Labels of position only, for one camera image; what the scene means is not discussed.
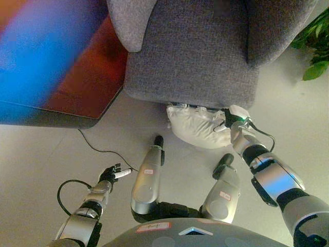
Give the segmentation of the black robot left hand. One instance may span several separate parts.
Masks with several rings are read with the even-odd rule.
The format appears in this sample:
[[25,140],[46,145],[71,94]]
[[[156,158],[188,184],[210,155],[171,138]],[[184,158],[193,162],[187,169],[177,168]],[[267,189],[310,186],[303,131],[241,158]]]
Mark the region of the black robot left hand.
[[108,181],[110,183],[118,182],[122,177],[125,177],[131,174],[133,171],[132,168],[121,169],[121,164],[115,164],[111,167],[106,168],[99,176],[98,182]]

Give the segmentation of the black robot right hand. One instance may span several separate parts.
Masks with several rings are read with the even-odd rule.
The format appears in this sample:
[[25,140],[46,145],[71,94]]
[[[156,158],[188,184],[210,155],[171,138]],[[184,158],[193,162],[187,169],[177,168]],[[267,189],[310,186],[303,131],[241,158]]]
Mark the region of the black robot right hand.
[[250,114],[246,109],[234,104],[228,108],[222,108],[219,113],[223,121],[214,127],[213,131],[216,133],[231,129],[235,122],[245,123],[251,120]]

